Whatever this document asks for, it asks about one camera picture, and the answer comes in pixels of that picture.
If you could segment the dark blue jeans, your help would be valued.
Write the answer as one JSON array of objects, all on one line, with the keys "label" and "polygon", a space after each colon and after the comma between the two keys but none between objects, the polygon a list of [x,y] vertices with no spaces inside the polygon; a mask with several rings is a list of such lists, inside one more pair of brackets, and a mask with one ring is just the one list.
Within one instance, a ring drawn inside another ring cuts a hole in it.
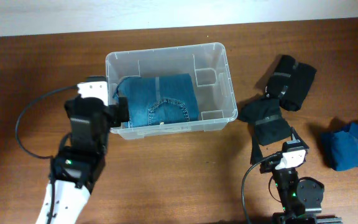
[{"label": "dark blue jeans", "polygon": [[197,121],[198,102],[190,74],[164,77],[127,77],[118,84],[112,98],[128,103],[127,128]]}]

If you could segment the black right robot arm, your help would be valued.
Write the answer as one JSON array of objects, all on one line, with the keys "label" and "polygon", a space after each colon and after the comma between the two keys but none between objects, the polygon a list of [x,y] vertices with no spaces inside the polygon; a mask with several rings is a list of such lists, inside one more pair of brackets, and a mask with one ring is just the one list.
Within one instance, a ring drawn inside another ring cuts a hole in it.
[{"label": "black right robot arm", "polygon": [[272,223],[342,223],[335,216],[320,217],[324,197],[324,184],[312,177],[299,178],[296,168],[306,162],[309,146],[290,129],[291,139],[282,145],[282,150],[264,157],[255,136],[252,136],[251,167],[244,174],[241,185],[242,207],[245,204],[245,181],[252,169],[259,166],[260,173],[271,173],[275,182],[283,212],[272,215]]}]

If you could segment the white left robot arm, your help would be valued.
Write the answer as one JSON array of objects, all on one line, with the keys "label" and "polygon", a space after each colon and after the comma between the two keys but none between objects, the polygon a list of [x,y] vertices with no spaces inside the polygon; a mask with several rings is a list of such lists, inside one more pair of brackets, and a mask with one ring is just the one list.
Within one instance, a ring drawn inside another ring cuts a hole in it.
[{"label": "white left robot arm", "polygon": [[75,223],[90,199],[104,167],[111,128],[128,121],[127,98],[105,105],[77,96],[65,103],[71,132],[50,161],[50,182],[37,223]]}]

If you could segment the blue shirt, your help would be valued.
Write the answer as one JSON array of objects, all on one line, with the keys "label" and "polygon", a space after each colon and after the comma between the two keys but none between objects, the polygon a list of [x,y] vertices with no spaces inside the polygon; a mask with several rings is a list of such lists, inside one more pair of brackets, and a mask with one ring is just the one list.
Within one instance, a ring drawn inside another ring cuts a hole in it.
[{"label": "blue shirt", "polygon": [[335,171],[358,167],[358,124],[349,123],[337,131],[321,135],[329,166]]}]

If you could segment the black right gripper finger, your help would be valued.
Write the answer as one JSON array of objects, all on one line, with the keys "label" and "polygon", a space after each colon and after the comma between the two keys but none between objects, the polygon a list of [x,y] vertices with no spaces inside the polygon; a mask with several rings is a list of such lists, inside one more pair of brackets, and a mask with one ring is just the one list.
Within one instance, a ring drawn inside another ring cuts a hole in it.
[{"label": "black right gripper finger", "polygon": [[302,140],[302,138],[298,135],[294,127],[291,127],[291,148],[301,148],[304,150],[308,150],[308,145]]},{"label": "black right gripper finger", "polygon": [[252,150],[250,157],[250,164],[255,165],[263,159],[262,151],[260,150],[260,145],[257,138],[252,135]]}]

